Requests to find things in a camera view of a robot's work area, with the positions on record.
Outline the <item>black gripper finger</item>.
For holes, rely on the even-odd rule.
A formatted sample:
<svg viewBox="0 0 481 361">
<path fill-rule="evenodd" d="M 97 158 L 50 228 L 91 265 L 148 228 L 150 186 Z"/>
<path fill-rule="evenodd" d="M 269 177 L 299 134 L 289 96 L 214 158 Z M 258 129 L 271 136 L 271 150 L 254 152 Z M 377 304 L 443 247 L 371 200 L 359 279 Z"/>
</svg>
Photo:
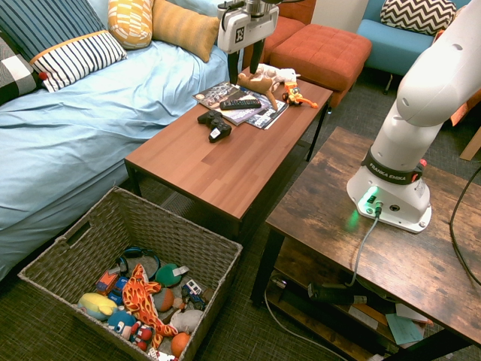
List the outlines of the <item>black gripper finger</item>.
<svg viewBox="0 0 481 361">
<path fill-rule="evenodd" d="M 228 55 L 228 74 L 229 82 L 231 84 L 236 84 L 238 79 L 238 61 L 240 52 L 230 53 Z"/>
<path fill-rule="evenodd" d="M 250 60 L 250 73 L 255 74 L 264 50 L 265 40 L 261 39 L 253 44 L 253 54 Z"/>
</svg>

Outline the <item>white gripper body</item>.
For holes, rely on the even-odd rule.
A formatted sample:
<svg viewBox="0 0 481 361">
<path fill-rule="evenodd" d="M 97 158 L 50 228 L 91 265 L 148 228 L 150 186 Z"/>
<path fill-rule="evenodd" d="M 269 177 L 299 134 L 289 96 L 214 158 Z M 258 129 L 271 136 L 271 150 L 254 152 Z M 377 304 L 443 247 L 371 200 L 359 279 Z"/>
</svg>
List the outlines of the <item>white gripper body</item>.
<svg viewBox="0 0 481 361">
<path fill-rule="evenodd" d="M 235 53 L 274 33 L 280 9 L 264 1 L 226 1 L 217 5 L 218 47 Z"/>
</svg>

